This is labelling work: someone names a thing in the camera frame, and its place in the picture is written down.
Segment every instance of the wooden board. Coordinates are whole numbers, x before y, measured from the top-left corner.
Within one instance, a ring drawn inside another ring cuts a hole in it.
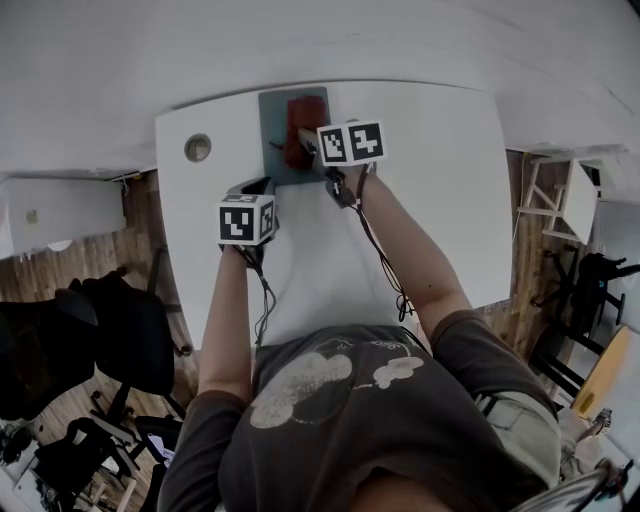
[[[629,328],[620,329],[585,379],[576,399],[571,404],[571,409],[581,418],[588,419],[597,414],[600,402],[618,378],[618,371],[629,348],[629,338]]]

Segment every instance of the wooden floor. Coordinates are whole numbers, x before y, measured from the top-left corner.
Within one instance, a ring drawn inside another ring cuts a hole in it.
[[[515,209],[520,202],[521,183],[524,188],[531,176],[528,157],[520,153],[507,153],[511,179],[513,222]],[[557,166],[541,173],[540,182],[544,190],[562,181],[567,169]],[[166,243],[157,177],[147,174],[143,178],[128,182],[124,196],[127,228],[124,231],[74,242],[67,250],[54,253],[44,251],[20,260],[18,258],[0,261],[0,301],[37,301],[53,297],[56,288],[66,287],[73,278],[100,277],[119,266],[126,266],[130,273],[126,277],[133,286],[144,288],[149,275],[155,248]],[[564,242],[543,237],[541,229],[544,218],[522,216],[513,245],[512,293],[511,298],[481,308],[480,311],[494,331],[525,360],[531,352],[548,312],[533,308],[529,301],[544,293],[545,283],[555,279],[551,263],[544,259],[544,251],[557,251]],[[178,303],[173,282],[170,261],[165,260],[161,271],[158,294],[166,303]],[[188,344],[188,332],[182,314],[170,315],[174,340],[178,345]],[[197,356],[176,358],[174,397],[186,406],[195,396],[197,388]],[[102,402],[107,406],[113,399],[119,383],[101,374],[90,381],[65,393],[47,407],[34,422],[34,432],[42,444],[60,439],[66,432],[68,423],[78,417],[87,416],[92,408],[90,396],[95,390],[102,392]],[[146,393],[132,390],[128,405],[135,415],[165,416],[172,411],[164,400]],[[148,487],[153,461],[144,452],[138,459],[141,466],[139,484],[134,492],[128,510],[138,510]],[[116,505],[122,489],[110,488],[108,494],[112,505]]]

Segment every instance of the cable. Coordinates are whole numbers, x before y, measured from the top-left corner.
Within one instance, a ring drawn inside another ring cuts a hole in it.
[[[276,303],[278,302],[278,300],[276,299],[275,293],[273,293],[273,290],[269,286],[269,282],[265,279],[264,273],[262,271],[262,267],[260,266],[260,264],[245,249],[242,249],[237,245],[234,245],[233,247],[246,260],[247,267],[255,271],[255,273],[258,275],[258,278],[260,279],[260,283],[262,284],[262,290],[264,293],[263,295],[264,312],[262,313],[262,316],[258,319],[258,321],[255,323],[255,325],[253,326],[253,331],[255,332],[255,335],[256,335],[256,352],[257,352],[262,346],[262,338],[264,336],[264,333],[267,330],[267,326],[269,323],[269,315],[271,315],[272,311],[276,307]],[[271,306],[269,306],[269,296],[271,296],[271,301],[272,301]]]
[[[376,243],[373,237],[373,234],[371,233],[371,228],[369,227],[369,223],[367,222],[367,219],[364,215],[364,211],[362,207],[362,190],[364,189],[364,183],[367,179],[367,176],[372,171],[372,169],[375,169],[374,166],[375,164],[367,164],[366,166],[363,167],[362,172],[360,173],[360,178],[358,179],[358,186],[356,188],[356,213],[360,218],[360,223],[362,224],[362,228],[364,229],[364,232],[367,235],[367,238],[371,242],[371,245],[373,245],[375,250],[378,252],[378,256],[380,257],[380,264],[382,265],[382,270],[384,272],[384,275],[386,276],[387,280],[389,281],[389,284],[391,284],[391,287],[394,289],[394,291],[398,293],[398,297],[396,299],[396,307],[398,308],[398,320],[400,321],[400,323],[402,323],[407,313],[409,315],[413,315],[413,312],[415,310],[411,306],[411,302],[409,301],[409,298],[407,297],[407,294],[405,293],[404,288],[402,288],[400,281],[398,280],[395,272],[393,271],[391,262],[387,259],[387,256],[384,254],[384,252],[382,252],[382,249],[380,249],[380,247]],[[424,349],[424,347],[419,341],[418,341],[418,345],[420,345]]]

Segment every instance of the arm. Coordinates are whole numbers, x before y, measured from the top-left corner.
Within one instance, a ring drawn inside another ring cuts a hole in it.
[[[343,169],[354,196],[360,169]],[[362,205],[427,337],[450,313],[471,309],[447,257],[375,174],[367,177]]]
[[[231,246],[220,259],[200,355],[198,394],[212,390],[251,398],[247,266]]]

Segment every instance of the chair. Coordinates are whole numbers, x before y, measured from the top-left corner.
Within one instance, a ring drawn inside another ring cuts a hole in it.
[[[617,310],[616,325],[622,320],[625,294],[620,299],[611,295],[607,288],[609,281],[640,272],[640,265],[618,268],[626,258],[610,260],[603,254],[587,254],[578,269],[578,282],[571,300],[574,313],[571,329],[580,334],[591,333],[595,319],[600,323],[604,313],[604,304],[609,302]]]
[[[0,418],[30,421],[65,391],[93,377],[96,317],[81,294],[0,303]]]
[[[86,436],[75,444],[79,432]],[[118,465],[118,476],[132,475],[130,464],[123,459],[121,450],[110,439],[109,433],[90,418],[69,423],[64,438],[38,448],[35,456],[38,462],[34,472],[59,495],[58,500],[66,501],[68,496],[78,495],[108,457]]]
[[[531,305],[542,307],[560,300],[555,313],[555,321],[559,322],[558,327],[563,330],[564,334],[575,340],[583,337],[585,333],[587,339],[593,337],[594,328],[602,321],[605,302],[609,302],[618,309],[616,325],[619,325],[624,311],[625,294],[622,294],[620,299],[616,299],[608,292],[608,283],[614,279],[640,272],[640,265],[619,268],[619,265],[624,263],[626,259],[610,260],[600,253],[587,254],[580,261],[578,280],[574,284],[577,249],[567,246],[565,250],[574,252],[568,274],[565,273],[558,255],[549,251],[545,253],[546,257],[550,257],[554,261],[560,276],[560,287],[541,301],[532,299]],[[561,324],[560,318],[569,297],[573,312],[569,326],[564,326]]]
[[[547,196],[536,181],[540,166],[549,163],[569,161],[569,175],[565,184],[556,184],[556,197]],[[543,235],[555,236],[587,244],[591,235],[591,226],[596,211],[598,192],[576,158],[538,158],[532,161],[533,174],[523,205],[519,213],[545,215],[549,217]],[[532,208],[534,194],[540,197],[549,208]],[[562,219],[571,228],[573,234],[562,233],[554,229],[556,219]]]
[[[156,270],[152,269],[148,290],[155,288],[159,254],[154,258]],[[120,425],[133,412],[126,407],[131,388],[164,396],[179,416],[183,410],[171,397],[175,344],[165,305],[151,291],[129,286],[122,275],[123,270],[118,270],[100,279],[86,279],[82,284],[76,280],[72,288],[81,291],[96,312],[98,368],[122,384],[106,412],[98,403],[100,393],[93,394],[96,410],[91,411],[91,417],[126,445],[133,445],[135,435]]]
[[[531,305],[537,308],[541,308],[546,306],[547,304],[551,304],[555,301],[560,301],[558,307],[556,308],[555,318],[556,320],[560,320],[562,316],[562,312],[567,305],[569,297],[575,291],[575,276],[578,264],[578,248],[572,245],[567,245],[564,248],[565,251],[573,252],[573,257],[571,259],[571,267],[569,268],[569,272],[565,272],[562,267],[562,263],[560,263],[560,257],[557,254],[552,253],[551,251],[545,251],[544,257],[551,258],[553,260],[553,264],[555,265],[556,271],[558,273],[558,277],[560,277],[560,286],[557,290],[555,290],[551,295],[545,297],[541,301],[537,301],[535,299],[531,299]]]

